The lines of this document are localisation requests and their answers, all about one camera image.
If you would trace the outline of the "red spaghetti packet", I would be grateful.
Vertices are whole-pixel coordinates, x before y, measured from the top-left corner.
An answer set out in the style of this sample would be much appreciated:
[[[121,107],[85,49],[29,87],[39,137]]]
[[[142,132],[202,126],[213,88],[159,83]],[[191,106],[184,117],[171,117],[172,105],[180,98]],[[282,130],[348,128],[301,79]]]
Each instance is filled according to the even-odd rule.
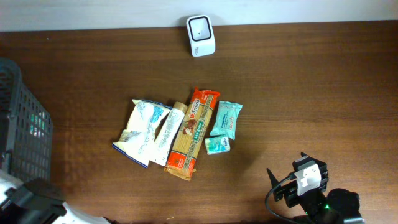
[[[201,144],[220,95],[213,90],[196,89],[193,92],[167,159],[166,172],[183,180],[192,178]]]

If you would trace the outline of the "grey plastic mesh basket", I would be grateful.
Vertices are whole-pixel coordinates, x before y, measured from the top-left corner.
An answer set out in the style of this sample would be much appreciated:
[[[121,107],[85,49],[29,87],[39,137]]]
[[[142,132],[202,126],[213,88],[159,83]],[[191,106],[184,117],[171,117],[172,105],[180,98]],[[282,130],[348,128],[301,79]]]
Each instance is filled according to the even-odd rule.
[[[1,170],[24,182],[50,180],[53,122],[22,81],[19,66],[1,59]]]

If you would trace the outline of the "mint green wet wipes pack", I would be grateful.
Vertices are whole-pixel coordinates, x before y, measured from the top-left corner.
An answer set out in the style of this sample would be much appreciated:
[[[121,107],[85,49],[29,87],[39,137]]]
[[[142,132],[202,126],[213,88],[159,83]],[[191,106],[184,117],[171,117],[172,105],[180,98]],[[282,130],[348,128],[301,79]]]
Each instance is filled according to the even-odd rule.
[[[219,101],[215,124],[210,132],[211,136],[225,135],[235,140],[236,122],[243,106],[239,103]]]

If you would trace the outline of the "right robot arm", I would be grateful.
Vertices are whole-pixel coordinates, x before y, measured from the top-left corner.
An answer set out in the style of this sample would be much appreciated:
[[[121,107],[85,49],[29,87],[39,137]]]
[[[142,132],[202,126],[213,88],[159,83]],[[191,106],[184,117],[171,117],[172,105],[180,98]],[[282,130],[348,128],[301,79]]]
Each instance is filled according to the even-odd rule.
[[[359,212],[360,197],[356,192],[342,188],[324,192],[329,181],[327,164],[302,152],[301,158],[293,161],[293,171],[282,180],[277,180],[267,169],[271,182],[264,203],[275,217],[287,223],[348,224],[364,223]],[[300,205],[305,215],[292,218],[280,215],[269,206],[270,196],[278,202],[284,199],[286,206]]]

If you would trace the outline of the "white tube with beige cap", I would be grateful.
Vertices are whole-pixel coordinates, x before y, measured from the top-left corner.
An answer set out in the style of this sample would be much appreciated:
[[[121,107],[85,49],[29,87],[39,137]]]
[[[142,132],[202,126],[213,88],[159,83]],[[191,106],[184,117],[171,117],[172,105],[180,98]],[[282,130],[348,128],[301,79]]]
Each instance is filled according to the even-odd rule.
[[[179,130],[187,108],[187,105],[175,102],[150,150],[150,161],[161,166],[166,165],[172,141]]]

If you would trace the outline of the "small teal tissue pack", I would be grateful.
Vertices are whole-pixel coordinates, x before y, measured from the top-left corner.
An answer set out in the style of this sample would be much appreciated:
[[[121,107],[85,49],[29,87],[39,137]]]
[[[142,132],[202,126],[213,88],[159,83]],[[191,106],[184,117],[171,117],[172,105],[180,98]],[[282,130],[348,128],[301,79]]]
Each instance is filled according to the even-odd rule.
[[[215,136],[205,139],[205,147],[208,155],[229,152],[231,146],[227,136]]]

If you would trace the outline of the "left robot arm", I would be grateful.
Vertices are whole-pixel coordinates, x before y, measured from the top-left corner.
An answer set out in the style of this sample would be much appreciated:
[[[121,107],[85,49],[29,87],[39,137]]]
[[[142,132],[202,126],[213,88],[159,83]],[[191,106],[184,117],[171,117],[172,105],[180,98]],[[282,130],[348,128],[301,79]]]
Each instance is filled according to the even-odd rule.
[[[1,171],[1,224],[112,223],[75,210],[62,191],[42,178],[28,182]]]

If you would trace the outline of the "white barcode scanner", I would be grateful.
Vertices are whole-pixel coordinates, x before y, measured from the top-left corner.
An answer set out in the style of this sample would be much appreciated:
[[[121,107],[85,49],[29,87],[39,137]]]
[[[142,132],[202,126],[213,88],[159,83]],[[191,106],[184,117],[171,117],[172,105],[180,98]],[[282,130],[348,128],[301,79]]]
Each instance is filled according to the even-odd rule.
[[[215,53],[215,35],[211,19],[208,16],[189,17],[186,27],[193,57],[203,57]]]

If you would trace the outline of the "white blue printed bag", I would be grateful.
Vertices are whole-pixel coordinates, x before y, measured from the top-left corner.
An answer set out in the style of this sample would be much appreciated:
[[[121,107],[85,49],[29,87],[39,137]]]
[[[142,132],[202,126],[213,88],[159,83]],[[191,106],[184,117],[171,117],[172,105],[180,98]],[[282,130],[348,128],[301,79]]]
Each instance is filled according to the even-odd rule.
[[[112,147],[144,168],[149,165],[149,151],[154,145],[155,132],[169,114],[171,106],[145,99],[132,99],[134,109],[119,140]]]

